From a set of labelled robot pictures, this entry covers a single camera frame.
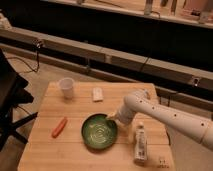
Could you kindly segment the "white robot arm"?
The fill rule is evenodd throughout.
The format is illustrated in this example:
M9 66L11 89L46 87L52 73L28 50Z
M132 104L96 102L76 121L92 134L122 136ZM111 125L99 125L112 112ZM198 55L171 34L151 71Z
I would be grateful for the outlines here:
M213 121L171 107L152 102L144 89L124 96L121 107L108 116L124 125L132 123L137 113L146 114L172 127L198 144L213 151Z

